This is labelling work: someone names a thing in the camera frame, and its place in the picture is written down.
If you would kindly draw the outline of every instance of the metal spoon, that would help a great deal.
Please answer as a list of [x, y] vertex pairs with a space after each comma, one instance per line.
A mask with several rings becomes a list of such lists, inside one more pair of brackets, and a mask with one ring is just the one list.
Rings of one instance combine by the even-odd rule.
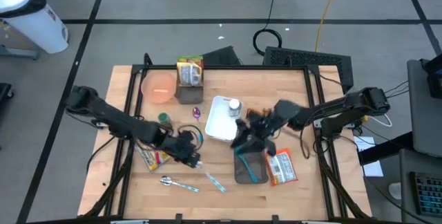
[[183, 187], [185, 189], [190, 189], [193, 192], [197, 192], [197, 193], [200, 192], [199, 189], [196, 189], [194, 187], [190, 187], [190, 186], [187, 186], [187, 185], [182, 185], [182, 184], [179, 184], [179, 183], [176, 183], [176, 182], [172, 181], [172, 178], [170, 176], [162, 176], [161, 179], [160, 179], [160, 182], [163, 185], [166, 185], [166, 186], [177, 185], [177, 186]]

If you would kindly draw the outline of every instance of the yellow cable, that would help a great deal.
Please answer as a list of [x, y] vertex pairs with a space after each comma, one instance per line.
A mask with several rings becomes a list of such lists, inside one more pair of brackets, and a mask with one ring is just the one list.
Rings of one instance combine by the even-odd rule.
[[316, 35], [315, 52], [318, 52], [318, 43], [319, 43], [319, 38], [320, 38], [320, 31], [323, 29], [324, 18], [325, 18], [325, 15], [327, 14], [327, 11], [329, 10], [329, 6], [330, 6], [331, 2], [332, 2], [332, 0], [329, 0], [327, 2], [327, 6], [325, 6], [325, 11], [324, 11], [324, 14], [323, 14], [323, 18], [320, 20], [320, 23], [319, 23], [318, 34]]

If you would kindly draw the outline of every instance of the chip bag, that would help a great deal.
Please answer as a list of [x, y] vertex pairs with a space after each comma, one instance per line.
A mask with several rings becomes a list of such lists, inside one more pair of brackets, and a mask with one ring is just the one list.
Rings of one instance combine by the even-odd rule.
[[152, 172], [156, 170], [159, 166], [163, 165], [170, 156], [163, 151], [154, 151], [150, 149], [143, 149], [140, 146], [135, 145], [135, 150], [143, 158], [147, 165], [147, 169]]
[[266, 162], [269, 167], [271, 184], [273, 186], [298, 180], [291, 163], [288, 148], [277, 151], [273, 157], [267, 155]]

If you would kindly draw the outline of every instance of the white bottle cap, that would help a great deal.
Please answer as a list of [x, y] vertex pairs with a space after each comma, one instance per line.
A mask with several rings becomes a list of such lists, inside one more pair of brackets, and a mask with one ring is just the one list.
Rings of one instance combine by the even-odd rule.
[[229, 107], [233, 110], [238, 109], [240, 107], [240, 101], [237, 99], [232, 99], [229, 101]]

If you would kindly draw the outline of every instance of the orange bowl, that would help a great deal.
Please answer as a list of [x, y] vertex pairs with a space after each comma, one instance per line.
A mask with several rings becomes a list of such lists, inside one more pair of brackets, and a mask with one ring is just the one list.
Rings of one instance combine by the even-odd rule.
[[149, 72], [141, 84], [143, 96], [152, 103], [165, 103], [175, 95], [176, 79], [165, 72]]

